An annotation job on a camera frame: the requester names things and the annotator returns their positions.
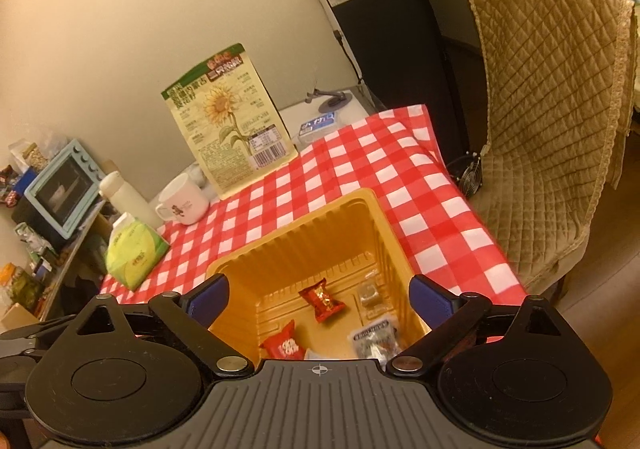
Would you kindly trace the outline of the clear dark snack packet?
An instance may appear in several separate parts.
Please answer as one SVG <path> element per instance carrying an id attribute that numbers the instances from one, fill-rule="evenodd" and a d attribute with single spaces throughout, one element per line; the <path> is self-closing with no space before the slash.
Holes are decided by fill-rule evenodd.
<path id="1" fill-rule="evenodd" d="M 401 352 L 397 330 L 390 317 L 381 317 L 349 334 L 349 343 L 359 359 L 374 359 L 382 367 Z"/>

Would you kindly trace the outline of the red twisted candy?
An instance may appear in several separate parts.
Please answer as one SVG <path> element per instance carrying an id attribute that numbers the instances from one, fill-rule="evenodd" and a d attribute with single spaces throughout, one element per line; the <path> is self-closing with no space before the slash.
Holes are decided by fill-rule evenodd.
<path id="1" fill-rule="evenodd" d="M 298 295 L 314 309 L 314 319 L 323 323 L 346 309 L 346 304 L 335 297 L 326 287 L 326 278 L 305 287 Z"/>

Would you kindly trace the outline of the silver green snack bag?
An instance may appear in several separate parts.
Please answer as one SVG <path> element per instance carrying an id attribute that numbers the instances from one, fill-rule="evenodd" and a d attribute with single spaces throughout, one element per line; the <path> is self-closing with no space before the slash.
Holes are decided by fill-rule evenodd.
<path id="1" fill-rule="evenodd" d="M 307 349 L 307 351 L 305 351 L 304 359 L 305 360 L 330 360 L 330 357 L 320 355 L 315 351 L 311 351 L 311 349 Z"/>

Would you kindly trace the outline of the red clear brown candy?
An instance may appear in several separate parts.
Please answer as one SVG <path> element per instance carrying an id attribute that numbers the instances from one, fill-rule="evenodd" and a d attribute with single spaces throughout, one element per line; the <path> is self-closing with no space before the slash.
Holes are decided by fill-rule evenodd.
<path id="1" fill-rule="evenodd" d="M 374 308 L 383 303 L 380 287 L 376 282 L 376 273 L 368 273 L 357 287 L 359 303 L 364 308 Z"/>

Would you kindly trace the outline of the large red snack packet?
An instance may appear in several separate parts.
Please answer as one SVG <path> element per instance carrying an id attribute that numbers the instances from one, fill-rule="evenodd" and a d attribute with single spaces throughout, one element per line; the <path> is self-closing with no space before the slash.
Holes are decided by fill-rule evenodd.
<path id="1" fill-rule="evenodd" d="M 306 349 L 300 346 L 295 339 L 295 321 L 290 320 L 276 334 L 270 335 L 260 343 L 270 359 L 278 360 L 304 360 Z"/>

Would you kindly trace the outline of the wooden shelf unit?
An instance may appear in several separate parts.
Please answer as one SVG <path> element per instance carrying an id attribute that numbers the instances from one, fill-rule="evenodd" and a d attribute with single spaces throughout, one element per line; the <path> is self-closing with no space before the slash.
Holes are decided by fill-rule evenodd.
<path id="1" fill-rule="evenodd" d="M 32 310 L 17 302 L 12 294 L 12 282 L 24 275 L 36 279 L 36 269 L 24 271 L 11 263 L 1 267 L 1 332 L 35 325 L 75 313 L 97 295 L 106 276 L 104 252 L 112 225 L 103 210 L 107 202 L 96 200 L 55 258 L 52 269 L 42 279 L 42 292 Z"/>

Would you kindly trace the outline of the green tissue box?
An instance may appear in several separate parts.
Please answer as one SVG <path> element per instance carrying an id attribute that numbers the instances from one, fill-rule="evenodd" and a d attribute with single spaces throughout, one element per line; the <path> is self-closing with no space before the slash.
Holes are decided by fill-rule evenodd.
<path id="1" fill-rule="evenodd" d="M 107 273 L 127 290 L 136 291 L 168 250 L 168 242 L 155 229 L 124 213 L 108 240 Z"/>

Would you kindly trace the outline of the mint toaster oven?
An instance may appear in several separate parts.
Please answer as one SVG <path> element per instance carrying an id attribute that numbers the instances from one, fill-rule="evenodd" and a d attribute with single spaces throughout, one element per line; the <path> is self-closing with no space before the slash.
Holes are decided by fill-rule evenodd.
<path id="1" fill-rule="evenodd" d="M 26 187 L 12 221 L 26 224 L 59 251 L 99 198 L 104 176 L 98 162 L 72 139 Z"/>

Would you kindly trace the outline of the white mug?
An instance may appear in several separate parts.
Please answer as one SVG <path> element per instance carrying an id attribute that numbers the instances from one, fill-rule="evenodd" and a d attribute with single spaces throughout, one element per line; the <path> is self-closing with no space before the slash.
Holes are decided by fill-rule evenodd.
<path id="1" fill-rule="evenodd" d="M 155 212 L 164 222 L 189 226 L 205 216 L 209 206 L 209 198 L 203 190 L 188 174 L 182 173 L 160 191 Z"/>

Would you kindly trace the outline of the orange plastic tray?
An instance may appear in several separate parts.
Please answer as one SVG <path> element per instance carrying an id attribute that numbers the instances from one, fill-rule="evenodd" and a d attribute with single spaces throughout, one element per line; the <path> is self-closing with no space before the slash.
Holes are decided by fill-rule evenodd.
<path id="1" fill-rule="evenodd" d="M 383 303 L 360 305 L 357 287 L 376 273 Z M 215 261 L 208 276 L 227 277 L 226 309 L 210 332 L 254 363 L 267 358 L 259 347 L 295 321 L 300 346 L 330 359 L 352 359 L 349 334 L 390 317 L 400 347 L 430 331 L 412 310 L 409 282 L 414 271 L 371 189 L 359 189 Z M 326 278 L 328 291 L 346 309 L 323 323 L 298 292 Z"/>

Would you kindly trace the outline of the red white checkered tablecloth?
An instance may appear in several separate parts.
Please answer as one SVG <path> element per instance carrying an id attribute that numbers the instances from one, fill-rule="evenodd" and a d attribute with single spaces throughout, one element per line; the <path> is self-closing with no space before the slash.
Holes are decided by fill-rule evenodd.
<path id="1" fill-rule="evenodd" d="M 221 258 L 358 198 L 385 214 L 411 275 L 427 276 L 454 294 L 484 295 L 496 305 L 524 301 L 506 255 L 447 175 L 424 105 L 346 125 L 213 203 L 195 224 L 160 227 L 169 250 L 139 289 L 106 277 L 102 290 L 122 304 L 145 303 L 163 291 L 186 293 Z"/>

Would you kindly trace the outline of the sunflower seed bag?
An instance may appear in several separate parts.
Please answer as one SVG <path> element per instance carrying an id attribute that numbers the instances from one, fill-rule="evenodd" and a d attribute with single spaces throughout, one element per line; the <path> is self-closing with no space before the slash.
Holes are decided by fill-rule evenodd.
<path id="1" fill-rule="evenodd" d="M 221 200 L 298 156 L 240 43 L 197 64 L 162 91 L 162 97 Z"/>

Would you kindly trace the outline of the blue gum pack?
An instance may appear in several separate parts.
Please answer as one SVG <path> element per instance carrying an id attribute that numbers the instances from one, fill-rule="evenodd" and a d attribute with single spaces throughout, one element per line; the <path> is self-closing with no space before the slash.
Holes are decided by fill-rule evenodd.
<path id="1" fill-rule="evenodd" d="M 335 111 L 321 113 L 303 122 L 299 126 L 298 137 L 300 139 L 311 139 L 312 137 L 324 136 L 332 133 L 337 127 L 337 115 Z"/>

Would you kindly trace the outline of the right quilted beige chair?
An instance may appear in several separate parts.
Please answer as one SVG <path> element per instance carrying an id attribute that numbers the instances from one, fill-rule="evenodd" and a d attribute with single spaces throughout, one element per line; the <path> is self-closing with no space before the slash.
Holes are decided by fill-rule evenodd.
<path id="1" fill-rule="evenodd" d="M 484 59 L 487 139 L 472 197 L 525 291 L 582 259 L 634 111 L 631 0 L 469 0 Z"/>

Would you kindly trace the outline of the black mini fridge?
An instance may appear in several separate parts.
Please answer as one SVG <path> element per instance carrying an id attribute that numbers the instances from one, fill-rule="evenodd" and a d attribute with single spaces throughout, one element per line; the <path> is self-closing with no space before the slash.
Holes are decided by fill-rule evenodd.
<path id="1" fill-rule="evenodd" d="M 363 83 L 388 108 L 424 105 L 446 163 L 470 150 L 454 69 L 429 0 L 321 0 Z"/>

